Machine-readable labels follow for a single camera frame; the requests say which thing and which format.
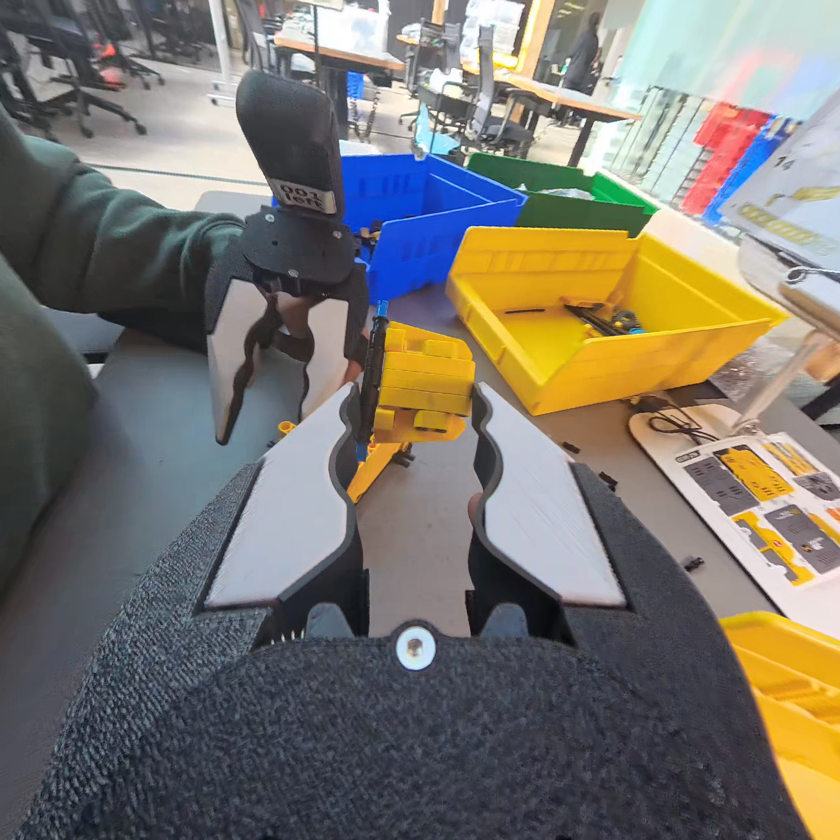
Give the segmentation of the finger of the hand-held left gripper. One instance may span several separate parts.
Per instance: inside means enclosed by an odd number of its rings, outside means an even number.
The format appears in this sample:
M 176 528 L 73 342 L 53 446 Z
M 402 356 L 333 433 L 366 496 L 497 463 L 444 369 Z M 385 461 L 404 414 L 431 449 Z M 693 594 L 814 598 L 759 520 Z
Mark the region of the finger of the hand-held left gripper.
M 350 305 L 326 298 L 311 302 L 307 326 L 312 339 L 309 361 L 303 368 L 303 394 L 298 419 L 304 421 L 344 384 L 349 366 L 345 354 Z
M 273 298 L 250 281 L 231 279 L 206 340 L 213 423 L 219 445 L 229 442 L 256 372 L 259 351 L 270 343 L 276 325 Z

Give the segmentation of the black lego connector blue pin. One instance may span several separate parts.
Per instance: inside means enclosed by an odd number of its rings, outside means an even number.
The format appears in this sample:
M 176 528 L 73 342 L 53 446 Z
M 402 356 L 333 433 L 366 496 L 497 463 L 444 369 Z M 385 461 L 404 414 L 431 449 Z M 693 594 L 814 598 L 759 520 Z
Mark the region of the black lego connector blue pin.
M 389 327 L 388 310 L 388 300 L 382 299 L 376 303 L 362 378 L 362 386 L 366 390 L 377 390 L 382 383 L 385 340 Z

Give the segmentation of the yellow lego panel assembly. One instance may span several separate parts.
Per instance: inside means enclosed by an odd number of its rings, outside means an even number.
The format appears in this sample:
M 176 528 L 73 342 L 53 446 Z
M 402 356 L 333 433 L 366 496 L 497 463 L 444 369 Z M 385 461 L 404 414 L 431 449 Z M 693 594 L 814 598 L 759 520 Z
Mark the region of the yellow lego panel assembly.
M 361 378 L 359 461 L 372 444 L 456 440 L 471 415 L 475 376 L 465 341 L 389 319 L 381 386 L 366 390 Z

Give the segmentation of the blue storage bin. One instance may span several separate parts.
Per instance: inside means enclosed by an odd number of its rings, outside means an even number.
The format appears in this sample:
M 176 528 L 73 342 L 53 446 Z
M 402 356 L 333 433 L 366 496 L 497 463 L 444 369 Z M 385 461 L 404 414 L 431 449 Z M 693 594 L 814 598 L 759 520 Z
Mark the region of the blue storage bin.
M 371 303 L 445 283 L 471 227 L 510 227 L 527 201 L 462 166 L 427 155 L 343 156 L 344 223 L 355 235 L 382 222 L 362 246 Z

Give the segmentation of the yellow grey lego build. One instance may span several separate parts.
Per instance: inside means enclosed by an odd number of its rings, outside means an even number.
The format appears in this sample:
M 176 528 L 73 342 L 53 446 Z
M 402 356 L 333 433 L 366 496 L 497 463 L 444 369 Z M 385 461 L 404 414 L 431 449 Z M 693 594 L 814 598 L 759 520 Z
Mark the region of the yellow grey lego build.
M 357 502 L 372 486 L 383 469 L 391 463 L 410 466 L 414 456 L 409 443 L 371 444 L 367 458 L 358 464 L 348 490 L 338 480 L 336 447 L 350 444 L 354 456 L 352 433 L 341 415 L 313 415 L 266 452 L 261 460 L 259 493 L 283 492 L 293 498 L 295 510 L 304 508 L 336 508 L 339 499 L 348 496 Z

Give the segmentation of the yellow storage bin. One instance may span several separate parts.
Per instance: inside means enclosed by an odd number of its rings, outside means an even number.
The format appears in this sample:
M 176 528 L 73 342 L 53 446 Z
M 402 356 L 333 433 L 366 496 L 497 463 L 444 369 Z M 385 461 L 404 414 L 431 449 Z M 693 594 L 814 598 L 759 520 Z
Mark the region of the yellow storage bin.
M 655 237 L 613 230 L 470 227 L 446 292 L 534 416 L 703 382 L 787 319 Z M 633 310 L 647 332 L 594 334 L 565 296 Z
M 721 620 L 812 838 L 839 838 L 839 643 L 767 612 Z

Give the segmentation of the person's left forearm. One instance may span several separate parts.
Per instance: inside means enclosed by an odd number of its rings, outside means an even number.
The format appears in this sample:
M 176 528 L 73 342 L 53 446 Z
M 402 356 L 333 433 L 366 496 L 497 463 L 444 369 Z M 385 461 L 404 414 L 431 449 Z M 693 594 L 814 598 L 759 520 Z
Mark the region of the person's left forearm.
M 66 146 L 22 133 L 2 109 L 5 330 L 46 307 L 205 354 L 207 274 L 243 226 L 118 188 Z

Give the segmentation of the loose lego gear parts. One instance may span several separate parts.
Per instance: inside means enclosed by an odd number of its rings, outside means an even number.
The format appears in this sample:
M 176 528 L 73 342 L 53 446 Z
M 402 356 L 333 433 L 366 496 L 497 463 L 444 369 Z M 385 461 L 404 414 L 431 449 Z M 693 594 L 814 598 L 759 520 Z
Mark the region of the loose lego gear parts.
M 604 338 L 645 334 L 635 311 L 622 309 L 609 301 L 585 300 L 582 297 L 561 297 L 565 310 L 581 321 L 594 334 Z

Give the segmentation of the person's left hand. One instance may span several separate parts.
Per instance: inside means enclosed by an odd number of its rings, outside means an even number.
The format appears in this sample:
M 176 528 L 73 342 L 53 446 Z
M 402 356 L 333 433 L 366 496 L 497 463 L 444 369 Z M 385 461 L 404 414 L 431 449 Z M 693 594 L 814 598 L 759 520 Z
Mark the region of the person's left hand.
M 278 312 L 278 330 L 281 334 L 290 335 L 296 340 L 309 337 L 308 313 L 315 300 L 310 297 L 293 297 L 279 291 L 276 294 L 276 309 Z

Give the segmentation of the white board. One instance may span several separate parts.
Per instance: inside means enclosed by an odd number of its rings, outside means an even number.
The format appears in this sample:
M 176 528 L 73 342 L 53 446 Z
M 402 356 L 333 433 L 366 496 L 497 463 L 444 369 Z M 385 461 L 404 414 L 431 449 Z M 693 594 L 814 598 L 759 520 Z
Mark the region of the white board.
M 839 572 L 838 577 L 803 591 L 788 590 L 774 569 L 761 566 L 759 561 L 748 560 L 746 553 L 739 551 L 736 538 L 723 533 L 723 527 L 710 526 L 700 509 L 700 503 L 692 500 L 686 479 L 676 477 L 671 459 L 688 448 L 730 438 L 757 437 L 765 434 L 787 433 L 765 432 L 759 427 L 757 434 L 733 434 L 732 424 L 739 414 L 724 405 L 709 403 L 699 406 L 667 406 L 651 413 L 635 414 L 629 421 L 629 431 L 646 455 L 655 462 L 696 515 L 707 525 L 717 540 L 737 561 L 741 570 L 761 590 L 763 597 L 784 617 L 809 627 L 821 634 L 838 637 L 839 627 Z M 818 453 L 805 438 L 789 434 L 817 457 L 831 471 L 838 474 L 838 453 L 827 458 Z

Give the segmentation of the wooden desk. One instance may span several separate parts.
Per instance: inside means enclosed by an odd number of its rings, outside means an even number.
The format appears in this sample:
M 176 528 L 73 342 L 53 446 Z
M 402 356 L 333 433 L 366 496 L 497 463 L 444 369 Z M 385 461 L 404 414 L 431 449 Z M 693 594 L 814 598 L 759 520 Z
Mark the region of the wooden desk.
M 542 83 L 505 67 L 494 68 L 494 83 L 496 92 L 502 88 L 512 96 L 512 109 L 508 117 L 523 128 L 525 133 L 532 135 L 529 142 L 523 141 L 513 146 L 522 160 L 527 159 L 533 145 L 542 137 L 538 133 L 541 118 L 548 118 L 561 110 L 579 113 L 584 119 L 568 160 L 568 165 L 572 166 L 581 161 L 596 124 L 630 123 L 636 127 L 643 119 L 642 114 L 605 103 L 602 97 Z
M 291 70 L 292 56 L 303 55 L 311 60 L 319 58 L 318 79 L 320 88 L 332 100 L 338 119 L 339 138 L 341 140 L 349 138 L 348 73 L 352 71 L 365 75 L 374 74 L 378 77 L 388 76 L 392 78 L 395 74 L 401 74 L 403 71 L 403 63 L 390 54 L 368 56 L 326 46 L 321 46 L 316 51 L 313 43 L 284 36 L 279 30 L 269 38 L 269 43 L 274 47 L 276 65 L 282 77 L 296 77 L 295 72 Z

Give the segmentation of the black office chair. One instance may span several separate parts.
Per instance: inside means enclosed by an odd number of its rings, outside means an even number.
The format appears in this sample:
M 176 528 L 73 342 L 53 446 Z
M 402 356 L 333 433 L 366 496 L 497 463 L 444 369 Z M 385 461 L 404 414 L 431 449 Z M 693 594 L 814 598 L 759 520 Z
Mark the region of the black office chair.
M 52 2 L 27 2 L 36 20 L 34 33 L 28 39 L 47 64 L 57 59 L 66 66 L 64 74 L 52 76 L 50 81 L 67 85 L 70 90 L 48 100 L 48 105 L 62 109 L 72 107 L 79 132 L 88 140 L 95 135 L 88 124 L 91 109 L 121 118 L 144 137 L 148 130 L 141 121 L 124 107 L 97 94 L 97 91 L 118 92 L 124 85 L 121 80 L 109 81 L 103 75 L 98 53 L 71 2 L 59 2 L 59 5 L 61 10 L 57 13 Z
M 490 25 L 479 27 L 479 87 L 477 98 L 470 106 L 469 115 L 461 130 L 458 142 L 458 154 L 484 152 L 502 153 L 524 160 L 533 142 L 534 129 L 520 124 L 513 117 L 516 107 L 532 111 L 537 106 L 536 98 L 529 92 L 516 87 L 506 89 L 506 111 L 503 116 L 493 114 L 497 101 L 497 83 L 493 62 L 494 28 Z

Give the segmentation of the bubble wrap sheet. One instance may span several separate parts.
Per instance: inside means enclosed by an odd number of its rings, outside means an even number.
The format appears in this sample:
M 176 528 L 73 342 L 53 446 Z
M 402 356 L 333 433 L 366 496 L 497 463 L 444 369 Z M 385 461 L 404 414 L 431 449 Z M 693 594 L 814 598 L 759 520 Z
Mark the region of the bubble wrap sheet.
M 748 349 L 724 363 L 708 377 L 708 382 L 736 402 L 770 382 L 792 358 L 792 351 L 760 338 Z

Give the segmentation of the green storage bin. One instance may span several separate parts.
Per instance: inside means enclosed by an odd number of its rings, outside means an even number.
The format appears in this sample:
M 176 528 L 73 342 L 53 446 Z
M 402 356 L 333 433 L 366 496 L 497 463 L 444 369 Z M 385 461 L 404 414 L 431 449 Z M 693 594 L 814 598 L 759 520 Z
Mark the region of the green storage bin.
M 474 153 L 467 168 L 525 195 L 520 228 L 624 231 L 638 236 L 658 207 L 604 174 L 568 165 Z

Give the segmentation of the rack of red blue bins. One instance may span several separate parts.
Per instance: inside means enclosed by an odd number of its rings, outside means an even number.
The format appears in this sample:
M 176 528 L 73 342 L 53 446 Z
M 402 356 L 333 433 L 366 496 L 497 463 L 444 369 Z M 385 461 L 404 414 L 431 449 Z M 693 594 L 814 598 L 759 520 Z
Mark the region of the rack of red blue bins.
M 719 226 L 724 204 L 801 124 L 795 118 L 716 102 L 696 133 L 700 168 L 678 210 L 712 228 Z

